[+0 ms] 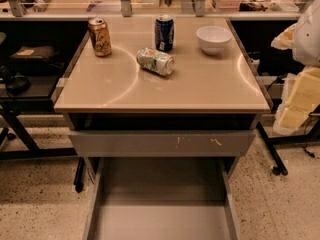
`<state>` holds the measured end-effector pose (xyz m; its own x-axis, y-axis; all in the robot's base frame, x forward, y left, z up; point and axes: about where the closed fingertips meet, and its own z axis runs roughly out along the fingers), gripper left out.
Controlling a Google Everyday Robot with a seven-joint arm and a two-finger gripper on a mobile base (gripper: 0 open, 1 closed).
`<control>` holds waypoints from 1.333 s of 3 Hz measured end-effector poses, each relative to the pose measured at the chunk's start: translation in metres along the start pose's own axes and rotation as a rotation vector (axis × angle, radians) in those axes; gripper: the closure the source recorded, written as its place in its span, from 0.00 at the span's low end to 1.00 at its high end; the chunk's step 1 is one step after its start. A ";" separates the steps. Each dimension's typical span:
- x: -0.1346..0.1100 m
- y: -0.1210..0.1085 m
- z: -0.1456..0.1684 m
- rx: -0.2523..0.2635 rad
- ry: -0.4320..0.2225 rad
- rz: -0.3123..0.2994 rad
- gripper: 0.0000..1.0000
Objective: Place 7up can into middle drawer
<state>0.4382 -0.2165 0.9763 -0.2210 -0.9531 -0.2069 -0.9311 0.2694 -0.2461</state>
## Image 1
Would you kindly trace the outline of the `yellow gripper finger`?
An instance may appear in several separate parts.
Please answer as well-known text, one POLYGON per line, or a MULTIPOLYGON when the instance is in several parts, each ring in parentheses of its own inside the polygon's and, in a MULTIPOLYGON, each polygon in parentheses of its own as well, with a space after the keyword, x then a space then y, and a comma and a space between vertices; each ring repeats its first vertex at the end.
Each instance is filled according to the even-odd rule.
POLYGON ((271 46, 279 50, 291 49, 293 47, 293 35, 295 28, 296 23, 286 28, 281 34, 272 40, 271 46))
POLYGON ((320 68, 305 66, 297 75, 289 73, 285 78, 281 100, 273 131, 280 135, 291 135, 320 105, 320 68))

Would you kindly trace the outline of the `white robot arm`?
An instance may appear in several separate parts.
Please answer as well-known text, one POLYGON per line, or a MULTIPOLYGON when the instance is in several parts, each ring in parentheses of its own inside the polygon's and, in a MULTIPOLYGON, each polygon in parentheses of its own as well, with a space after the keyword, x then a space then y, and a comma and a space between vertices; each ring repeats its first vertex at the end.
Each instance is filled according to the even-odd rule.
POLYGON ((320 0, 314 0, 271 46, 291 49, 293 59, 304 65, 297 75, 289 73, 286 77, 273 124, 277 134, 291 135, 320 105, 320 0))

